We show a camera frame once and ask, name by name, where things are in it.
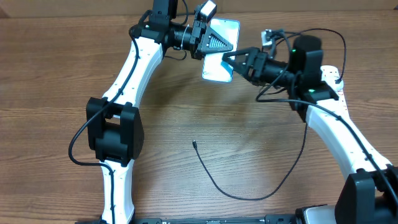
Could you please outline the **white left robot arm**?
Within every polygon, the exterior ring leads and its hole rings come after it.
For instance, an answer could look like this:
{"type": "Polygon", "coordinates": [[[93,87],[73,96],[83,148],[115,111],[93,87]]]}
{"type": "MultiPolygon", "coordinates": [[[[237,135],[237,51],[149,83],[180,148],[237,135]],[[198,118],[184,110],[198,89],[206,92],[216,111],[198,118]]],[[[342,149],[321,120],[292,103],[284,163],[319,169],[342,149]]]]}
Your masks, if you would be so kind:
{"type": "Polygon", "coordinates": [[[193,24],[176,23],[177,1],[154,1],[129,30],[129,55],[108,91],[86,105],[88,144],[103,172],[104,210],[100,223],[132,223],[132,168],[144,143],[139,105],[147,84],[167,49],[203,60],[202,77],[230,82],[232,70],[222,55],[236,50],[239,21],[215,18],[216,4],[194,10],[193,24]]]}

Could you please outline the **blue screen smartphone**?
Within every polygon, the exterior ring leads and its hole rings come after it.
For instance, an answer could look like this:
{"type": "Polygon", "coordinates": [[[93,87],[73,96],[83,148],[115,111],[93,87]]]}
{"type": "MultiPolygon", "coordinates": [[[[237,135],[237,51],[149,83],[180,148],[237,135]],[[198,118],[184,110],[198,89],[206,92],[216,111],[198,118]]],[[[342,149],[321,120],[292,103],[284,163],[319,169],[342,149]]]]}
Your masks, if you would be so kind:
{"type": "MultiPolygon", "coordinates": [[[[239,21],[215,18],[210,21],[210,28],[233,45],[232,51],[237,50],[239,39],[239,21]]],[[[203,62],[202,78],[217,82],[231,82],[233,68],[222,61],[224,52],[207,54],[203,62]]]]}

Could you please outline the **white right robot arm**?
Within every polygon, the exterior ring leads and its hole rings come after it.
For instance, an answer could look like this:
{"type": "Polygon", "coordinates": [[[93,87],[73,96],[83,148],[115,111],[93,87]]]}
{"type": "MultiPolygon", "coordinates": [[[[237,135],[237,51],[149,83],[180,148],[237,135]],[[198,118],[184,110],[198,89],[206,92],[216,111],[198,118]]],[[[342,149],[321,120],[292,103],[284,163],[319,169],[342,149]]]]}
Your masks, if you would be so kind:
{"type": "Polygon", "coordinates": [[[334,205],[296,211],[296,223],[396,223],[397,167],[381,155],[350,119],[343,84],[334,67],[322,63],[322,42],[297,37],[288,62],[250,47],[225,53],[223,61],[253,85],[286,88],[286,102],[323,140],[345,184],[334,205]]]}

